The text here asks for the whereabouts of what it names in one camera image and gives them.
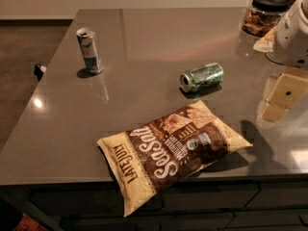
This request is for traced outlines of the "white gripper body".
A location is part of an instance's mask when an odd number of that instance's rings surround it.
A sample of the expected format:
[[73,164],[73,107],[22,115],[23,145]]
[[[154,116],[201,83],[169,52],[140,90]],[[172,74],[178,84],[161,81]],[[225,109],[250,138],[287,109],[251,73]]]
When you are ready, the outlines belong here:
[[308,18],[303,6],[292,6],[253,49],[276,64],[308,67]]

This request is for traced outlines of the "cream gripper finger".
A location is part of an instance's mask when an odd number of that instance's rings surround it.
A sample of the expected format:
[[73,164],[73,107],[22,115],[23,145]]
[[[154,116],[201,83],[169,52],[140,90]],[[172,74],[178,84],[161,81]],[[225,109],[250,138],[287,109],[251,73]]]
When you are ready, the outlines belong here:
[[271,75],[265,85],[258,116],[269,122],[280,120],[308,92],[308,71],[291,67]]

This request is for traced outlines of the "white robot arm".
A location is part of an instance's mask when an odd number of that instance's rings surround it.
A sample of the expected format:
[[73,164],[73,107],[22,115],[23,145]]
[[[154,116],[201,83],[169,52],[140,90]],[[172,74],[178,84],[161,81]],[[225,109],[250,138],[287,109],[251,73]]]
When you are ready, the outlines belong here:
[[281,73],[272,74],[258,108],[258,116],[275,122],[281,119],[308,90],[308,0],[296,0],[278,24],[253,45]]

